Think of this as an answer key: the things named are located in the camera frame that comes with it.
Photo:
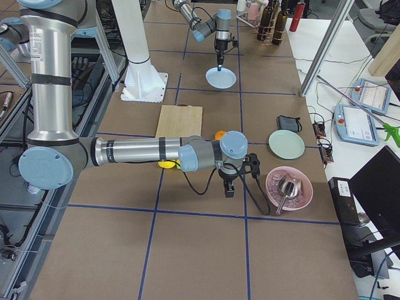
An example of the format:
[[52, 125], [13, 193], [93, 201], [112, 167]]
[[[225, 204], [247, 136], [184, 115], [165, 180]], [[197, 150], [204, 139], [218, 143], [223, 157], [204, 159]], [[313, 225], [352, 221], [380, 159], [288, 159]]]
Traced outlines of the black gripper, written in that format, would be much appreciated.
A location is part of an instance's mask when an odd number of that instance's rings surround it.
[[226, 198], [233, 198], [235, 193], [234, 180], [238, 177], [238, 174], [242, 171], [241, 166], [235, 166], [233, 164], [225, 164], [218, 170], [219, 176], [222, 178], [224, 183], [224, 194]]
[[217, 54], [217, 70], [220, 71], [224, 63], [224, 53], [228, 50], [228, 39], [218, 39], [214, 40], [214, 49]]

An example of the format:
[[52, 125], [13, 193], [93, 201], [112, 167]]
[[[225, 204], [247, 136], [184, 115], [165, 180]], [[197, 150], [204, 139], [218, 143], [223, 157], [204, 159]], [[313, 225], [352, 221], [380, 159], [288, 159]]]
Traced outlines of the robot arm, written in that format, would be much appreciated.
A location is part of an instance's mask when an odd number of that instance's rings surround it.
[[185, 18], [189, 27], [192, 29], [192, 35], [197, 42], [203, 42], [212, 33], [215, 34], [214, 50], [217, 56], [217, 71], [221, 71], [224, 64], [225, 54], [229, 43], [232, 49], [238, 47], [238, 40], [230, 32], [231, 10], [220, 9], [215, 15], [207, 21], [203, 21], [195, 12], [188, 1], [172, 1], [173, 7]]
[[[215, 33], [218, 65], [206, 73], [210, 85], [230, 88], [236, 77], [222, 67], [228, 43], [238, 41], [230, 33], [231, 11], [220, 9], [202, 21], [187, 1], [171, 1], [197, 42]], [[238, 131], [228, 131], [217, 141], [199, 136], [158, 137], [105, 141], [79, 137], [73, 130], [71, 39], [83, 21], [96, 17], [90, 1], [18, 1], [23, 23], [29, 29], [34, 129], [27, 136], [28, 148], [19, 158], [22, 178], [33, 186], [52, 190], [70, 183], [91, 166], [106, 163], [155, 163], [171, 161], [181, 171], [218, 170], [227, 198], [234, 196], [233, 181], [240, 178], [248, 140]], [[112, 1], [126, 53], [127, 74], [123, 101], [161, 103], [168, 74], [151, 63], [139, 1]]]

